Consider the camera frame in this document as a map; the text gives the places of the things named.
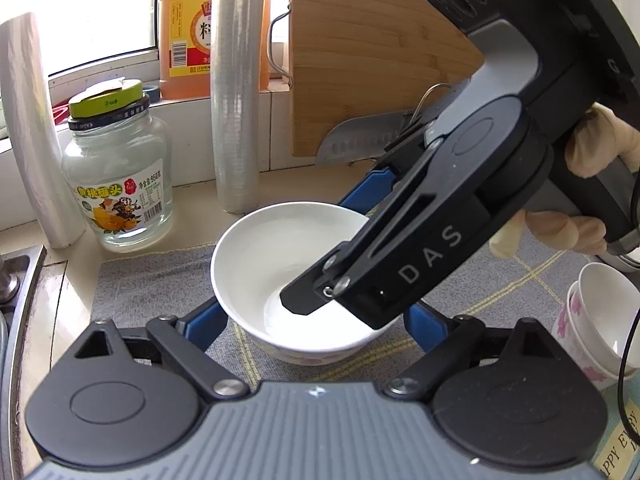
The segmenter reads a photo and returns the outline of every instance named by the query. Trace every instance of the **countertop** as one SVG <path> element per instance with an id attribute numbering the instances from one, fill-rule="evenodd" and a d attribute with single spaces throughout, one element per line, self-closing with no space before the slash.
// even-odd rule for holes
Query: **countertop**
<path id="1" fill-rule="evenodd" d="M 336 168 L 294 168 L 260 174 L 260 206 L 294 200 L 338 202 L 366 173 L 370 162 Z M 50 367 L 90 320 L 100 265 L 107 260 L 162 253 L 210 244 L 239 215 L 218 203 L 214 181 L 174 188 L 175 224 L 169 234 L 146 250 L 115 254 L 102 248 L 87 228 L 71 247 L 52 250 L 37 224 L 30 222 L 0 232 L 0 253 L 36 244 L 47 247 L 25 332 L 20 364 L 20 456 L 27 474 L 40 458 L 24 427 L 24 406 Z"/>

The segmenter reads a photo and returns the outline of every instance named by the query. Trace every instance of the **wooden cutting board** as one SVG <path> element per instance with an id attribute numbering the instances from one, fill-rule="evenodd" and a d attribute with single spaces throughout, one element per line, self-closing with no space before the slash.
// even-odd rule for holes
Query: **wooden cutting board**
<path id="1" fill-rule="evenodd" d="M 481 63 L 427 0 L 291 0 L 292 155 L 314 156 L 347 119 L 414 108 Z"/>

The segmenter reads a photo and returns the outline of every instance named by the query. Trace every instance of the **knife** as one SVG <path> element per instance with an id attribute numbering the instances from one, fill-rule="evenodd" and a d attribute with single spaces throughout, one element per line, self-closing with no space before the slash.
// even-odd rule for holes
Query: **knife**
<path id="1" fill-rule="evenodd" d="M 316 166 L 346 164 L 385 154 L 385 146 L 396 140 L 408 127 L 426 126 L 451 104 L 468 80 L 455 85 L 446 95 L 427 106 L 410 124 L 414 110 L 401 110 L 341 122 L 324 138 L 316 154 Z"/>

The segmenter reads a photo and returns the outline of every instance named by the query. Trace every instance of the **yellow label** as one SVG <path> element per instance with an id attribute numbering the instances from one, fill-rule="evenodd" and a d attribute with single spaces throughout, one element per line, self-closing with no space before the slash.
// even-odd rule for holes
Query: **yellow label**
<path id="1" fill-rule="evenodd" d="M 628 400 L 625 411 L 631 426 L 638 431 L 640 410 L 631 399 Z M 637 452 L 638 446 L 626 434 L 622 422 L 619 422 L 609 435 L 602 451 L 593 461 L 593 465 L 602 471 L 606 478 L 623 480 Z"/>
<path id="2" fill-rule="evenodd" d="M 171 2 L 169 76 L 210 72 L 211 0 Z"/>

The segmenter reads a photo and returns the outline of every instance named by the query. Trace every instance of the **placemat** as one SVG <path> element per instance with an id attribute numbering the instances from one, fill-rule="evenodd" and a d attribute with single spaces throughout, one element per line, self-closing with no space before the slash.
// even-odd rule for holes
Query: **placemat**
<path id="1" fill-rule="evenodd" d="M 144 326 L 161 314 L 190 312 L 213 295 L 209 277 L 213 248 L 105 262 L 92 319 L 111 317 L 124 328 Z M 488 326 L 513 327 L 521 317 L 531 316 L 549 329 L 569 286 L 589 261 L 582 254 L 549 249 L 526 233 L 513 260 L 496 260 L 487 246 L 482 247 L 425 300 L 447 316 L 470 314 Z M 333 365 L 305 367 L 276 360 L 231 320 L 207 354 L 252 389 L 260 380 L 373 380 L 380 384 L 423 355 L 401 319 L 361 351 Z"/>

